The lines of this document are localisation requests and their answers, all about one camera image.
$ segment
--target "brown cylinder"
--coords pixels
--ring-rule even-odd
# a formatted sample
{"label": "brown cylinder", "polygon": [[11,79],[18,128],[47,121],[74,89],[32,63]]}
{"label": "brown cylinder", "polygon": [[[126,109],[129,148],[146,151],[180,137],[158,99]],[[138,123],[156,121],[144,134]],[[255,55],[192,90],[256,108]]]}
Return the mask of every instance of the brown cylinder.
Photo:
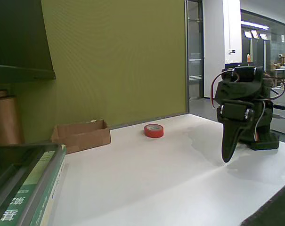
{"label": "brown cylinder", "polygon": [[17,113],[16,97],[0,90],[0,145],[24,143],[21,121]]}

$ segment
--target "cardboard box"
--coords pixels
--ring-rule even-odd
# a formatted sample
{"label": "cardboard box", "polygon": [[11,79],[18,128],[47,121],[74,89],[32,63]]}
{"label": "cardboard box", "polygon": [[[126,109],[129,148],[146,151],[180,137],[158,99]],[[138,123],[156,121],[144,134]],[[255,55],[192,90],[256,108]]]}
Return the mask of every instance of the cardboard box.
{"label": "cardboard box", "polygon": [[277,67],[277,65],[276,64],[271,64],[271,70],[275,70],[276,69],[276,67]]}
{"label": "cardboard box", "polygon": [[51,141],[66,145],[66,154],[111,143],[110,129],[104,120],[56,125]]}

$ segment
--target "door frame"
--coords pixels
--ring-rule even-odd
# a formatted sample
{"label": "door frame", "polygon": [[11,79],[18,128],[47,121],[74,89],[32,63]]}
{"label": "door frame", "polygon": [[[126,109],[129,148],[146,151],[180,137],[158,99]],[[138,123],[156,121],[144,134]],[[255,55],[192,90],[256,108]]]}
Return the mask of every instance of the door frame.
{"label": "door frame", "polygon": [[201,81],[199,82],[199,96],[204,98],[204,28],[203,28],[203,3],[202,0],[185,0],[184,1],[184,25],[185,25],[185,73],[186,73],[186,112],[189,113],[189,75],[188,75],[188,2],[198,3],[198,14],[199,14],[199,32],[200,45],[201,45]]}

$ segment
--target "fluorescent light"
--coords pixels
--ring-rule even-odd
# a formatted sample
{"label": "fluorescent light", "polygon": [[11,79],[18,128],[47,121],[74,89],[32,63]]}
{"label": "fluorescent light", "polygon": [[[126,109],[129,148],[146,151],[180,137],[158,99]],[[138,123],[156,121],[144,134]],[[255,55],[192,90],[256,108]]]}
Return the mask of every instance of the fluorescent light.
{"label": "fluorescent light", "polygon": [[251,23],[251,22],[247,22],[247,21],[241,21],[242,25],[247,25],[247,26],[251,26],[251,27],[258,27],[264,30],[268,30],[269,27],[268,26],[264,26],[264,25],[260,25],[260,24],[255,24],[255,23]]}
{"label": "fluorescent light", "polygon": [[260,34],[260,37],[261,37],[261,39],[268,40],[268,38],[267,38],[267,35],[266,35],[266,34]]}
{"label": "fluorescent light", "polygon": [[244,34],[247,38],[252,39],[252,35],[250,31],[244,31]]}
{"label": "fluorescent light", "polygon": [[251,33],[255,39],[259,39],[259,36],[258,36],[256,30],[251,30]]}

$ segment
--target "olive green wall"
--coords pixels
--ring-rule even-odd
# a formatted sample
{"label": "olive green wall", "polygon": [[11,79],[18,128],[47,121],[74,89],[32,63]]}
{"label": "olive green wall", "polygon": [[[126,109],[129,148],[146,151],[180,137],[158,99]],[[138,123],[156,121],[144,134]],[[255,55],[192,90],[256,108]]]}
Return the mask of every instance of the olive green wall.
{"label": "olive green wall", "polygon": [[186,110],[183,0],[42,0],[56,81],[13,85],[27,142],[55,124]]}

